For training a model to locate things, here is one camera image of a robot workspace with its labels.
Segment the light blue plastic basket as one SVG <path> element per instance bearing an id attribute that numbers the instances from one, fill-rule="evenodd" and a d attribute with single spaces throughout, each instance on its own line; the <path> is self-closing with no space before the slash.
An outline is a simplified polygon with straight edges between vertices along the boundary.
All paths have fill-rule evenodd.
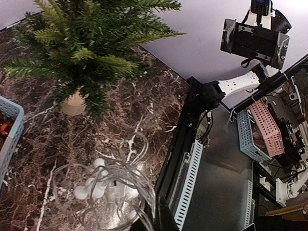
<path id="1" fill-rule="evenodd" d="M 13 122 L 13 126 L 0 149 L 0 186 L 2 186 L 11 157 L 24 131 L 24 109 L 22 106 L 1 96 L 0 112 L 3 114 L 4 119 Z"/>

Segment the copper red bauble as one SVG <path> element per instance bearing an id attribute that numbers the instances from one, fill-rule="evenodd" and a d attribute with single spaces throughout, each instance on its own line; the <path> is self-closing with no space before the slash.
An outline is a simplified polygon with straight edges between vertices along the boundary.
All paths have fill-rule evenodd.
<path id="1" fill-rule="evenodd" d="M 13 122 L 5 121 L 0 126 L 0 136 L 5 139 L 10 133 L 11 128 L 13 127 Z"/>

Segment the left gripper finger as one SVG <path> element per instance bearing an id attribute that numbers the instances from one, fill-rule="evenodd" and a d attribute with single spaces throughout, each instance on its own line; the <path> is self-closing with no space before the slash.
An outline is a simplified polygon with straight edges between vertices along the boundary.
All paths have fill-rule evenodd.
<path id="1" fill-rule="evenodd" d="M 150 205 L 145 203 L 145 221 L 149 223 L 144 224 L 141 219 L 138 219 L 131 226 L 132 231 L 179 231 L 174 217 L 167 205 L 164 197 L 157 197 L 155 200 L 155 216 L 152 216 Z"/>

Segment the pink plastic basket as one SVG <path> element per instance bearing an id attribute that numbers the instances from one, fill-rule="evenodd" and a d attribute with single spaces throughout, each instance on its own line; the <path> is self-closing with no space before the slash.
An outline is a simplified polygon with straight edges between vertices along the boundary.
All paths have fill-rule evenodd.
<path id="1" fill-rule="evenodd" d="M 264 102 L 262 100 L 256 101 L 249 106 L 249 110 L 260 131 L 269 157 L 284 154 L 281 132 Z"/>

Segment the black table front rail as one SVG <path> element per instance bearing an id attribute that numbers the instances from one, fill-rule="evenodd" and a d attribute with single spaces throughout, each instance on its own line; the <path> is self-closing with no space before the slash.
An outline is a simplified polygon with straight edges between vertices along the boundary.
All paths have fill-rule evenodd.
<path id="1" fill-rule="evenodd" d="M 203 84 L 194 77 L 189 78 L 188 82 L 189 92 L 154 188 L 156 197 L 165 198 L 173 216 L 183 187 L 184 172 L 188 167 L 184 161 L 188 160 L 188 153 L 195 140 L 204 147 L 213 127 L 213 109 L 205 109 L 198 98 L 198 90 Z"/>

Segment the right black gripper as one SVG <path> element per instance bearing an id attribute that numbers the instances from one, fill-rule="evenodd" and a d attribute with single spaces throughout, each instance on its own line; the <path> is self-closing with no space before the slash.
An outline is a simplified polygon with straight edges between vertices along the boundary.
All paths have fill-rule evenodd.
<path id="1" fill-rule="evenodd" d="M 220 50 L 281 70 L 289 45 L 289 36 L 260 26 L 225 19 Z"/>

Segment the white ball string lights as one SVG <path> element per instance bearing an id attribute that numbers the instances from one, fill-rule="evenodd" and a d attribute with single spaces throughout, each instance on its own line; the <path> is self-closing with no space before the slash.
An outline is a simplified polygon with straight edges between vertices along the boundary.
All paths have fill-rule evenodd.
<path id="1" fill-rule="evenodd" d="M 85 231 L 128 231 L 138 221 L 154 230 L 156 195 L 140 166 L 148 150 L 146 136 L 134 132 L 117 155 L 55 169 L 51 182 L 58 208 Z"/>

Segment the small green christmas tree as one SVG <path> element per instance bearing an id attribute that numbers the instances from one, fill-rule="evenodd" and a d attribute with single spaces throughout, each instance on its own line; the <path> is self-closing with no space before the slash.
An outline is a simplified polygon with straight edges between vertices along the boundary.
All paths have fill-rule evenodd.
<path id="1" fill-rule="evenodd" d="M 78 93 L 88 114 L 104 113 L 106 91 L 122 79 L 137 79 L 149 65 L 140 44 L 180 35 L 158 12 L 179 11 L 178 0 L 36 0 L 40 13 L 26 13 L 14 37 L 28 50 L 1 64 L 14 78 L 58 81 L 57 103 Z"/>

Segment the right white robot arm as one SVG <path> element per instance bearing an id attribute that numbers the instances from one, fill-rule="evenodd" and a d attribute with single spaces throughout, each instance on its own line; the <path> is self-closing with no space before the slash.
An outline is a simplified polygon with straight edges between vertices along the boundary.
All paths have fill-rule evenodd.
<path id="1" fill-rule="evenodd" d="M 260 63 L 244 75 L 201 85 L 198 98 L 203 107 L 214 109 L 224 98 L 256 89 L 282 70 L 290 40 L 287 33 L 291 28 L 288 20 L 281 17 L 274 18 L 270 29 L 225 19 L 220 49 L 243 57 L 242 68 L 247 68 L 252 60 Z"/>

